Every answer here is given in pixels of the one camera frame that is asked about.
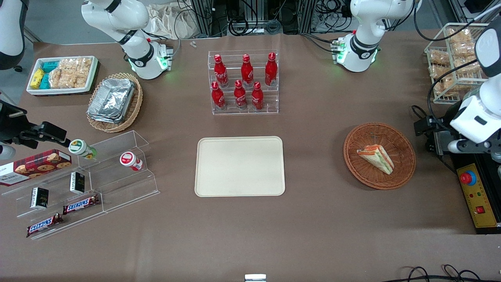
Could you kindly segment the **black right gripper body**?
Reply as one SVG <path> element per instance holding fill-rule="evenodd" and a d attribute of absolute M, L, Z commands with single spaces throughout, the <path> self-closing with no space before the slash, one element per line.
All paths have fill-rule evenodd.
<path fill-rule="evenodd" d="M 15 143 L 31 149 L 38 147 L 38 141 L 32 139 L 38 136 L 37 125 L 29 122 L 27 111 L 5 101 L 1 101 L 0 110 L 0 140 L 5 144 Z"/>

